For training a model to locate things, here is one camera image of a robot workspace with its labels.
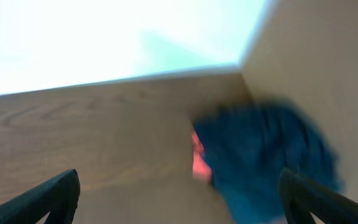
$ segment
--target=beige wall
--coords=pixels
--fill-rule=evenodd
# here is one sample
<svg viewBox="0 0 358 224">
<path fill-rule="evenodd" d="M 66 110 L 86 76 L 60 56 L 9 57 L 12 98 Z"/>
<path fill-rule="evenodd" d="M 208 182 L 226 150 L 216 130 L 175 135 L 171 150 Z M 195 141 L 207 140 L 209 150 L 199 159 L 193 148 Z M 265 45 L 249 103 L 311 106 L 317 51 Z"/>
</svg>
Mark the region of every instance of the beige wall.
<svg viewBox="0 0 358 224">
<path fill-rule="evenodd" d="M 242 71 L 255 97 L 287 96 L 317 122 L 358 202 L 358 0 L 280 1 Z"/>
</svg>

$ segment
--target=white ceiling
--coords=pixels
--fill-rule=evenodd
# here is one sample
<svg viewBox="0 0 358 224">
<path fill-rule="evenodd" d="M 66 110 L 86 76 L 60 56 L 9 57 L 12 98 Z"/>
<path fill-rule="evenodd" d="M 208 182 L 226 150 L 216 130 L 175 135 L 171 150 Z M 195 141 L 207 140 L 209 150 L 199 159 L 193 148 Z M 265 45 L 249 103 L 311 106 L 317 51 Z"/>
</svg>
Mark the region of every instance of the white ceiling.
<svg viewBox="0 0 358 224">
<path fill-rule="evenodd" d="M 237 63 L 268 0 L 0 0 L 0 94 Z"/>
</svg>

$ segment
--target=wooden surface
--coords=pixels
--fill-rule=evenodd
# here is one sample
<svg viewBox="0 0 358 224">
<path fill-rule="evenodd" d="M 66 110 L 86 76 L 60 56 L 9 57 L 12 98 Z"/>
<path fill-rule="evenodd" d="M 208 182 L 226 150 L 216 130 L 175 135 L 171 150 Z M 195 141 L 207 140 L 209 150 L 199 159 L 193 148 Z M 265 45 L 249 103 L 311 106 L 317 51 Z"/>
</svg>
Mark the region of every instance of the wooden surface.
<svg viewBox="0 0 358 224">
<path fill-rule="evenodd" d="M 248 100 L 236 74 L 0 96 L 0 204 L 75 168 L 74 223 L 230 223 L 191 178 L 191 118 Z"/>
</svg>

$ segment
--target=wall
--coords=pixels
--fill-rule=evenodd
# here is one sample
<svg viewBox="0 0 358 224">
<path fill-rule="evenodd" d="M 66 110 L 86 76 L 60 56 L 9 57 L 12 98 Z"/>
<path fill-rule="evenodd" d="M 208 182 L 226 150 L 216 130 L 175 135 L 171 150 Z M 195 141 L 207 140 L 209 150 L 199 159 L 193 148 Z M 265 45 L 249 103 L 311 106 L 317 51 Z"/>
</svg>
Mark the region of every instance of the wall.
<svg viewBox="0 0 358 224">
<path fill-rule="evenodd" d="M 0 95 L 237 64 L 265 1 L 0 0 Z"/>
<path fill-rule="evenodd" d="M 242 71 L 256 98 L 289 97 L 317 122 L 358 202 L 358 0 L 280 1 Z"/>
</svg>

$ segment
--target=blue fabric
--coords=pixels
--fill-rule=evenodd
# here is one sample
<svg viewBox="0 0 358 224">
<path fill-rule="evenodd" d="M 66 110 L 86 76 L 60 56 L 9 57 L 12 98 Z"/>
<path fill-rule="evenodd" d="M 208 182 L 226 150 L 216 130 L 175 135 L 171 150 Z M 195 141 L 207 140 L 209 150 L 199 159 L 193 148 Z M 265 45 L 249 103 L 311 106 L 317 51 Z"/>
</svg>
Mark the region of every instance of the blue fabric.
<svg viewBox="0 0 358 224">
<path fill-rule="evenodd" d="M 278 179 L 287 167 L 338 190 L 335 158 L 321 134 L 288 104 L 243 106 L 194 122 L 204 160 L 238 224 L 283 215 Z"/>
</svg>

